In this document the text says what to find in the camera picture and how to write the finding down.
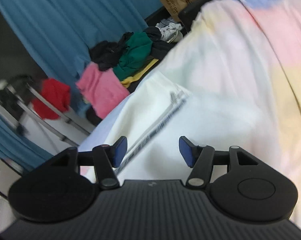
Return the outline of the silver tripod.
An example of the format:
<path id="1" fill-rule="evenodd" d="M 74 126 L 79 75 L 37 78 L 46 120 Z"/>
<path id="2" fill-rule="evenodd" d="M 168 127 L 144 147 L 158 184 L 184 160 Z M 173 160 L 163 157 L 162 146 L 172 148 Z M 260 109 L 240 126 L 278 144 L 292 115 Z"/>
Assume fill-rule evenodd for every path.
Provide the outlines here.
<path id="1" fill-rule="evenodd" d="M 22 109 L 33 121 L 46 128 L 52 134 L 70 146 L 78 144 L 67 135 L 55 129 L 48 120 L 60 120 L 67 127 L 73 127 L 88 136 L 91 132 L 65 113 L 69 111 L 69 89 L 54 80 L 43 80 L 40 91 L 34 88 L 34 79 L 29 75 L 17 75 L 9 80 L 0 80 L 0 103 L 4 107 Z"/>

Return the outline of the red garment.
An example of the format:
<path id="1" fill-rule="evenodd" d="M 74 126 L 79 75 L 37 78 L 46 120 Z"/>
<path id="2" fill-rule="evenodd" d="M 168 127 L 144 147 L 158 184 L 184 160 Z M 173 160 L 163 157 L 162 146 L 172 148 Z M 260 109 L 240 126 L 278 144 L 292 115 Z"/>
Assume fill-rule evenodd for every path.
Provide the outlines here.
<path id="1" fill-rule="evenodd" d="M 60 112 L 64 113 L 69 110 L 70 86 L 52 78 L 45 79 L 42 81 L 42 88 L 39 94 Z M 32 105 L 34 111 L 42 119 L 56 120 L 59 118 L 59 115 L 40 101 L 39 98 L 34 98 Z"/>

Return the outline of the blue curtain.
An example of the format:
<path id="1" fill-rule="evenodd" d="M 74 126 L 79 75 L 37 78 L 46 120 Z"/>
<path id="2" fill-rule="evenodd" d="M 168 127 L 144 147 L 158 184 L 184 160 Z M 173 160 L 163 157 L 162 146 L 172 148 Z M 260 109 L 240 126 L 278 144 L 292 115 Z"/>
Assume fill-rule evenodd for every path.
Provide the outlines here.
<path id="1" fill-rule="evenodd" d="M 71 108 L 87 107 L 76 87 L 97 43 L 146 29 L 160 0 L 0 0 L 0 12 L 49 77 L 71 88 Z"/>

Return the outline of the white zip-up garment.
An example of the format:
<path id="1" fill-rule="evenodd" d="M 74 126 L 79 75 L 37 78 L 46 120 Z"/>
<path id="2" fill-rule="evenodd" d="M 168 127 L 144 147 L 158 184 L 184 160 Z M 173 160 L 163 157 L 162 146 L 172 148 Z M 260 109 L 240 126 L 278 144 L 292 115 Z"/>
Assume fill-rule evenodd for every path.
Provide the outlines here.
<path id="1" fill-rule="evenodd" d="M 128 150 L 118 171 L 128 179 L 186 180 L 190 173 L 179 138 L 227 150 L 239 146 L 273 165 L 279 143 L 273 96 L 264 80 L 231 74 L 186 77 L 152 72 L 81 144 L 91 150 L 120 136 Z"/>

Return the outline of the green garment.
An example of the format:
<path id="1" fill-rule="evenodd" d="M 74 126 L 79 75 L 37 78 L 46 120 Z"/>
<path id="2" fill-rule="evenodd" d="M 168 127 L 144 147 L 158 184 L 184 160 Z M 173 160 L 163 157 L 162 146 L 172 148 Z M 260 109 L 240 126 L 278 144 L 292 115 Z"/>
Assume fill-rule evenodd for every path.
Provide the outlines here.
<path id="1" fill-rule="evenodd" d="M 145 32 L 134 33 L 125 43 L 126 47 L 113 68 L 116 77 L 123 81 L 138 72 L 151 53 L 153 41 Z"/>

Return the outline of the white patterned garment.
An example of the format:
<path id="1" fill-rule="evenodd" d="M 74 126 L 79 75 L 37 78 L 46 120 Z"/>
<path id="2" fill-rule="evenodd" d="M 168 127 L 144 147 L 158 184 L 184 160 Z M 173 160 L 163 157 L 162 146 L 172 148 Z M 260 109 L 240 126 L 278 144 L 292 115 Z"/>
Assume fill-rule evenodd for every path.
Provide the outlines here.
<path id="1" fill-rule="evenodd" d="M 174 40 L 176 35 L 181 33 L 183 29 L 183 26 L 171 17 L 168 19 L 161 20 L 155 26 L 159 29 L 161 33 L 161 40 L 166 41 L 168 43 Z"/>

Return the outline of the pastel pink bed sheet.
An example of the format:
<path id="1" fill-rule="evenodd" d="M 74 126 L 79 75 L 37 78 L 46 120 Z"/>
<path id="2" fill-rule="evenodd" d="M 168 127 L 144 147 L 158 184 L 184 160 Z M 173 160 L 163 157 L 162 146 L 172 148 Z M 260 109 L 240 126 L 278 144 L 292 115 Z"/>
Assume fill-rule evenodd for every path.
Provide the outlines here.
<path id="1" fill-rule="evenodd" d="M 248 75 L 269 84 L 279 143 L 270 166 L 296 185 L 291 220 L 301 228 L 301 0 L 211 1 L 155 71 Z"/>

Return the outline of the pink garment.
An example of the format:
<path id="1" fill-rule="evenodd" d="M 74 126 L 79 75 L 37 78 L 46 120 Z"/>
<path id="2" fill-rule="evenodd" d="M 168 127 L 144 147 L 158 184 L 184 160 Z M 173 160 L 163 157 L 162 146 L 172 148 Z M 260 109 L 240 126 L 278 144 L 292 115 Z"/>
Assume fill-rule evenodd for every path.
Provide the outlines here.
<path id="1" fill-rule="evenodd" d="M 87 65 L 76 86 L 101 119 L 130 94 L 112 69 L 101 72 L 99 65 L 94 62 Z"/>

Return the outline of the yellow garment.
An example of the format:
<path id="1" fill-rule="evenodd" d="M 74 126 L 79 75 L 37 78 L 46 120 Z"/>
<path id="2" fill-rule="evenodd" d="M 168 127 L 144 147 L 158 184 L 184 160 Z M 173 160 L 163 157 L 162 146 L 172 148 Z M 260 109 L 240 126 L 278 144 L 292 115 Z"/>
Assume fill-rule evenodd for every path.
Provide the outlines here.
<path id="1" fill-rule="evenodd" d="M 158 59 L 152 59 L 149 62 L 149 64 L 147 64 L 142 70 L 137 72 L 135 75 L 129 76 L 126 79 L 124 79 L 123 81 L 121 81 L 121 84 L 125 88 L 128 88 L 131 85 L 131 83 L 140 80 L 140 78 L 142 78 L 146 74 L 146 72 L 148 70 L 150 70 L 158 61 L 159 61 Z"/>

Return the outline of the black garment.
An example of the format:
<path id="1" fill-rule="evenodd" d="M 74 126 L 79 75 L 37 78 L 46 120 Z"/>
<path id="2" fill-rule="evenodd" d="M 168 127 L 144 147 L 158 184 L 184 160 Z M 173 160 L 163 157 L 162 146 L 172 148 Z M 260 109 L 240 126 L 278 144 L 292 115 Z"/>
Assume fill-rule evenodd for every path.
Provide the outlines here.
<path id="1" fill-rule="evenodd" d="M 98 65 L 101 72 L 115 67 L 131 38 L 133 32 L 124 33 L 118 42 L 102 41 L 89 50 L 91 61 Z"/>

